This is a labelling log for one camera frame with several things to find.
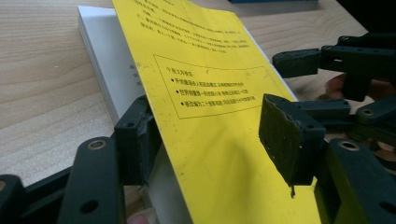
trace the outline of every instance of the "wooden table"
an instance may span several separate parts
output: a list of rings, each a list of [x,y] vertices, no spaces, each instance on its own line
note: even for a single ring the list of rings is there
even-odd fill
[[[363,35],[335,0],[233,5],[193,0],[235,12],[266,55],[333,45]],[[70,166],[80,143],[110,136],[113,123],[78,30],[77,6],[112,7],[111,0],[13,0],[0,4],[0,174],[24,185]],[[313,100],[334,76],[287,80],[300,100]],[[130,211],[142,209],[128,189]]]

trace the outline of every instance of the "yellow paper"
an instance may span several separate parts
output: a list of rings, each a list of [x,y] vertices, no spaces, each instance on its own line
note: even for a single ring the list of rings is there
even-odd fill
[[[194,223],[318,223],[258,136],[262,95],[292,94],[231,12],[113,0]]]

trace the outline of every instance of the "white book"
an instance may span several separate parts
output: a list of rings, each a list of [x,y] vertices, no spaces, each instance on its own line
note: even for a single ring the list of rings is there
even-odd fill
[[[145,94],[114,8],[78,7],[79,30],[114,123]]]
[[[92,67],[114,123],[122,117],[144,89],[120,28],[114,8],[78,7],[79,29]],[[172,165],[162,146],[143,188],[146,207],[153,206],[162,224],[192,223]]]

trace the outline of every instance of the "white paper stack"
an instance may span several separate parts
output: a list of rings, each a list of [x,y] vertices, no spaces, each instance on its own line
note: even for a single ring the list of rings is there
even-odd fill
[[[145,94],[114,8],[78,7],[79,30],[114,123]]]

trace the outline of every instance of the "screw hole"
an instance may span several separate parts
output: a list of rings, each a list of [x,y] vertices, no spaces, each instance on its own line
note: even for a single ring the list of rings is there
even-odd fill
[[[386,210],[389,213],[396,214],[396,205],[394,204],[380,203],[379,206],[381,206],[384,210]]]
[[[359,146],[358,145],[356,145],[354,143],[351,143],[351,142],[348,142],[348,141],[340,142],[339,145],[340,145],[340,147],[343,147],[344,149],[347,149],[347,150],[350,150],[350,151],[358,151],[359,150]]]
[[[134,127],[134,123],[124,123],[124,127],[127,127],[127,128],[132,128],[132,127]]]
[[[88,149],[96,150],[96,149],[101,149],[102,147],[105,147],[105,146],[106,146],[106,141],[96,140],[96,141],[92,141],[88,144]]]
[[[93,211],[95,211],[96,208],[98,208],[98,206],[99,206],[99,202],[97,202],[96,200],[91,200],[91,201],[88,201],[88,202],[84,203],[79,208],[79,211],[82,214],[89,214],[89,213],[92,213]]]
[[[367,116],[372,116],[374,114],[374,111],[371,109],[365,109],[365,110],[363,110],[363,114],[365,114]]]

